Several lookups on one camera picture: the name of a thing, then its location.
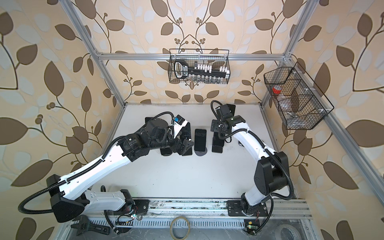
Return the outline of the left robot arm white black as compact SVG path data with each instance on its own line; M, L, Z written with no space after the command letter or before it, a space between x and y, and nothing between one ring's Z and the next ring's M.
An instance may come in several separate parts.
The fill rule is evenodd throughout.
M19 212L27 215L53 213L59 223L65 223L87 212L130 211L134 200L128 190L108 193L93 192L90 188L151 150L168 148L184 155L194 145L185 133L187 125L187 120L171 112L156 115L136 132L113 139L105 152L87 165L62 177L50 176L45 189L19 204Z

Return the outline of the purple edged black phone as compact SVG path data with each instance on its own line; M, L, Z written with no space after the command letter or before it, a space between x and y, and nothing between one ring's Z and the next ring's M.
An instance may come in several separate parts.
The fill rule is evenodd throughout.
M223 147L225 145L225 140L222 140L219 138L219 133L214 132L214 137L213 137L213 147Z

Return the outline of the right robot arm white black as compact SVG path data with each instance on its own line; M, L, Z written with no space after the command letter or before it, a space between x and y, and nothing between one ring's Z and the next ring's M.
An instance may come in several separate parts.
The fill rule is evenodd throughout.
M257 164L254 184L241 196L240 206L243 214L254 215L258 208L274 197L285 201L292 200L295 190L289 172L288 156L265 144L243 117L235 115L235 105L213 100L210 107L215 116L213 132L223 141L232 138L238 140Z

